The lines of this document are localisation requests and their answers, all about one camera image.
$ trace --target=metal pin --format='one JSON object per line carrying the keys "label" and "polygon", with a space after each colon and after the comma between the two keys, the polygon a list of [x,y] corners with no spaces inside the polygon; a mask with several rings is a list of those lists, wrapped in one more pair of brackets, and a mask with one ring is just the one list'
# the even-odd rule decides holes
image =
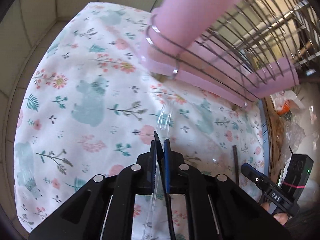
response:
{"label": "metal pin", "polygon": [[224,174],[219,174],[219,175],[217,176],[217,179],[218,179],[219,181],[226,181],[226,180],[228,179],[228,177],[227,177],[226,175],[224,175]]}
{"label": "metal pin", "polygon": [[140,169],[141,169],[140,164],[134,164],[131,166],[131,170],[133,170],[133,171],[139,171]]}
{"label": "metal pin", "polygon": [[103,176],[102,175],[96,175],[93,177],[94,182],[101,182],[103,181]]}
{"label": "metal pin", "polygon": [[182,171],[187,171],[187,170],[189,170],[189,165],[185,164],[185,163],[180,164],[179,169]]}

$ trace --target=clear plastic tube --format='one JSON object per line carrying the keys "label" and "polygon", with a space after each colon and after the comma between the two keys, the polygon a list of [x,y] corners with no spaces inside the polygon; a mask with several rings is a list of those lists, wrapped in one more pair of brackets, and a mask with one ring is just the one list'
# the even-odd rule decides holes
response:
{"label": "clear plastic tube", "polygon": [[[165,139],[167,139],[169,137],[169,128],[170,128],[170,121],[171,121],[171,116],[172,116],[172,106],[173,103],[164,103],[158,120],[157,120],[157,126],[156,126],[156,132],[159,133],[159,131],[164,131],[165,132]],[[159,170],[159,165],[158,165],[158,160],[156,161],[156,174],[155,174],[155,188],[154,188],[154,192],[151,195],[151,200],[150,200],[150,204],[149,204],[149,210],[148,210],[148,215],[146,218],[146,222],[144,225],[144,229],[143,229],[143,234],[142,234],[142,240],[150,240],[151,239],[151,235],[152,235],[152,229],[153,227],[153,210],[155,208],[155,203],[156,203],[156,196],[158,194],[158,192],[161,190],[162,188],[162,184],[160,181],[160,170]]]}

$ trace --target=blue animal print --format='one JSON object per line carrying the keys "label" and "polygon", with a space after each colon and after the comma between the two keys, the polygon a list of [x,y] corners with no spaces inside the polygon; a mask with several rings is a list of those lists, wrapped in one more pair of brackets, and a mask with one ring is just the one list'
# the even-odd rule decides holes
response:
{"label": "blue animal print", "polygon": [[249,124],[248,114],[247,113],[244,113],[244,117],[242,117],[242,120],[245,122],[245,125],[247,126],[247,129],[246,129],[247,133],[252,133],[252,127]]}
{"label": "blue animal print", "polygon": [[125,14],[124,11],[112,11],[108,10],[106,11],[108,15],[101,16],[100,19],[105,25],[118,25],[121,22],[121,16]]}
{"label": "blue animal print", "polygon": [[71,115],[80,123],[86,123],[92,127],[98,126],[104,116],[104,95],[109,81],[99,76],[94,82],[89,84],[80,80],[76,90],[83,94],[82,104],[74,105]]}
{"label": "blue animal print", "polygon": [[202,120],[198,120],[196,127],[206,134],[212,134],[213,132],[213,116],[210,111],[210,103],[204,99],[201,105],[195,105],[202,116]]}
{"label": "blue animal print", "polygon": [[56,54],[57,50],[58,50],[58,46],[60,44],[60,41],[64,38],[66,34],[66,30],[63,29],[58,36],[55,38],[55,40],[52,42],[52,44],[50,45],[50,47],[47,50],[47,58],[52,56],[53,54]]}
{"label": "blue animal print", "polygon": [[30,143],[17,143],[14,147],[15,157],[19,162],[17,171],[18,185],[26,187],[37,200],[42,197],[34,177],[33,152]]}

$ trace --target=wire cage bar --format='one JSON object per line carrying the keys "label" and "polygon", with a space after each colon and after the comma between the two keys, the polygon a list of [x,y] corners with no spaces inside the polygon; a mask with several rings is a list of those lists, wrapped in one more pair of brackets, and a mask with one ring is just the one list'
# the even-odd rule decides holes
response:
{"label": "wire cage bar", "polygon": [[[194,25],[204,22],[199,32]],[[247,107],[317,80],[319,42],[319,18],[307,0],[165,0],[153,11],[140,55],[151,72]]]}

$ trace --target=blue gripper pad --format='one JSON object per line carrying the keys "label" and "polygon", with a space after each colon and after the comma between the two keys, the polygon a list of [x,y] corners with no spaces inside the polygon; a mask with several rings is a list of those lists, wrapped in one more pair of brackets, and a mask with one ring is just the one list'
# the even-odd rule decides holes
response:
{"label": "blue gripper pad", "polygon": [[164,177],[165,177],[165,191],[170,193],[170,142],[169,139],[164,141]]}

